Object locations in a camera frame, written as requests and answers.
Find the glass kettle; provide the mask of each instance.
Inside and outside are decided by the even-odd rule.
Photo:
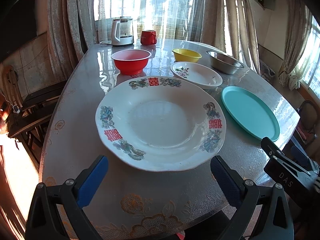
[[[111,44],[124,46],[133,44],[133,23],[132,18],[121,16],[112,20]]]

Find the teal plastic tray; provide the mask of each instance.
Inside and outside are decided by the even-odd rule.
[[[255,138],[280,135],[279,123],[270,108],[256,95],[240,87],[226,87],[221,93],[224,106],[236,122]]]

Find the large white plate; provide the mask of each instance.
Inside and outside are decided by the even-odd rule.
[[[96,111],[103,144],[146,171],[185,171],[221,149],[226,119],[208,93],[184,80],[151,76],[109,91]]]

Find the plate rim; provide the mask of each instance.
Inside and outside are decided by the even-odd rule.
[[[198,82],[195,82],[195,81],[192,81],[192,80],[186,80],[186,79],[184,79],[183,77],[181,77],[181,78],[182,78],[181,80],[185,80],[185,81],[190,82],[190,83],[192,83],[192,84],[198,84],[198,85],[200,85],[200,86],[205,86],[205,87],[207,87],[207,88],[214,88],[214,87],[218,87],[218,86],[222,85],[223,79],[222,79],[222,76],[221,76],[218,72],[214,71],[212,68],[209,68],[209,67],[207,67],[207,66],[205,66],[205,65],[201,65],[201,64],[199,64],[199,63],[188,62],[188,61],[178,61],[178,62],[174,62],[174,63],[170,66],[170,70],[172,71],[172,73],[174,73],[174,74],[176,74],[177,76],[179,76],[178,73],[177,73],[176,71],[174,71],[173,66],[174,66],[175,64],[178,64],[178,63],[181,63],[181,62],[186,62],[186,63],[192,64],[192,65],[195,64],[195,65],[199,65],[199,66],[202,66],[202,67],[205,67],[205,68],[210,69],[210,70],[213,71],[215,74],[217,74],[218,77],[220,77],[220,82],[217,83],[217,84],[209,85],[209,84],[198,83]]]
[[[113,155],[115,155],[118,159],[120,159],[122,162],[124,162],[124,163],[126,163],[127,165],[129,165],[129,166],[131,166],[131,167],[133,167],[133,168],[136,168],[136,169],[138,169],[138,170],[151,171],[151,172],[180,172],[180,171],[188,171],[188,170],[194,169],[194,168],[200,166],[201,164],[209,161],[209,160],[212,158],[212,155],[213,155],[213,156],[217,155],[218,152],[221,150],[223,144],[224,144],[225,137],[226,137],[226,131],[227,131],[227,120],[226,120],[226,118],[225,118],[225,116],[224,116],[224,113],[223,113],[223,111],[222,111],[222,108],[221,108],[221,106],[219,105],[219,103],[217,102],[217,100],[215,100],[210,94],[208,94],[207,92],[205,92],[204,90],[202,90],[202,89],[201,89],[200,87],[198,87],[197,85],[192,84],[192,83],[190,83],[190,82],[187,82],[187,81],[185,81],[185,80],[181,80],[181,79],[178,79],[178,78],[175,78],[175,77],[171,77],[171,76],[146,76],[146,77],[138,77],[138,78],[133,78],[133,79],[129,79],[129,80],[127,80],[127,81],[124,81],[124,82],[120,83],[119,85],[117,85],[116,87],[118,87],[118,86],[120,86],[120,85],[122,85],[122,84],[123,84],[123,86],[124,86],[125,84],[129,85],[129,82],[131,82],[131,81],[140,80],[140,79],[143,79],[143,78],[155,78],[155,77],[157,77],[157,78],[160,78],[160,77],[162,77],[162,78],[172,78],[172,79],[179,80],[179,81],[181,81],[181,82],[183,82],[183,83],[191,84],[192,86],[194,86],[194,89],[200,89],[200,90],[201,90],[201,91],[199,90],[200,93],[205,93],[205,94],[210,98],[210,100],[211,100],[214,104],[217,104],[217,105],[219,106],[219,108],[220,108],[220,110],[221,110],[221,111],[220,111],[220,114],[221,114],[222,118],[224,119],[225,128],[224,128],[224,130],[223,130],[223,132],[222,132],[222,136],[221,136],[221,138],[220,138],[220,139],[222,139],[222,143],[216,148],[216,151],[215,151],[214,155],[213,155],[213,153],[209,153],[209,152],[208,152],[208,155],[210,156],[210,158],[208,158],[207,160],[205,160],[205,161],[203,161],[203,162],[201,162],[201,163],[197,163],[196,165],[190,164],[188,167],[180,168],[180,169],[177,169],[177,168],[175,168],[175,169],[161,169],[161,170],[160,170],[160,169],[157,169],[157,170],[155,170],[155,169],[148,169],[148,168],[138,167],[138,166],[134,165],[134,162],[132,162],[132,161],[131,161],[131,162],[127,161],[125,158],[122,158],[121,156],[119,156],[119,155],[116,153],[116,151],[112,150],[111,147],[108,147],[108,146],[104,143],[104,138],[102,138],[102,134],[100,134],[100,132],[99,132],[98,123],[97,123],[97,115],[100,114],[101,103],[103,102],[103,100],[105,99],[105,97],[108,95],[108,93],[105,94],[105,96],[102,98],[102,100],[100,101],[99,105],[97,106],[97,110],[96,110],[96,112],[95,112],[95,123],[96,123],[97,132],[98,132],[98,134],[99,134],[100,141],[102,142],[102,144],[104,145],[104,147],[106,147],[110,152],[112,152]]]
[[[230,111],[229,107],[227,106],[226,102],[225,102],[225,94],[231,90],[231,89],[234,89],[236,88],[237,90],[244,90],[248,93],[250,93],[251,95],[254,96],[254,99],[258,99],[258,103],[261,105],[261,102],[267,107],[267,109],[269,109],[269,113],[271,113],[272,115],[272,119],[274,119],[276,121],[276,129],[277,129],[277,133],[274,134],[274,136],[272,138],[270,138],[271,141],[275,142],[279,139],[280,137],[280,125],[279,125],[279,122],[275,116],[275,114],[272,112],[272,110],[269,108],[269,106],[267,106],[267,104],[265,102],[263,102],[263,100],[261,98],[259,98],[258,96],[256,96],[254,93],[250,92],[249,90],[247,89],[244,89],[244,88],[241,88],[241,87],[237,87],[237,86],[228,86],[228,87],[225,87],[222,92],[221,92],[221,100],[222,100],[222,103],[223,105],[225,106],[226,110],[228,111],[228,113],[231,115],[231,117],[237,122],[237,124],[239,124],[241,126],[242,129],[244,129],[247,133],[249,133],[250,135],[252,135],[253,137],[259,139],[259,140],[262,140],[263,138],[260,138],[259,136],[257,136],[256,134],[254,134],[253,132],[251,132],[250,130],[248,130],[235,116],[234,114]]]

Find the metal bowl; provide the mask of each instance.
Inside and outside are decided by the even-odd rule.
[[[210,56],[211,66],[223,73],[233,75],[238,69],[244,68],[240,61],[228,55],[210,50],[207,51],[207,54]]]

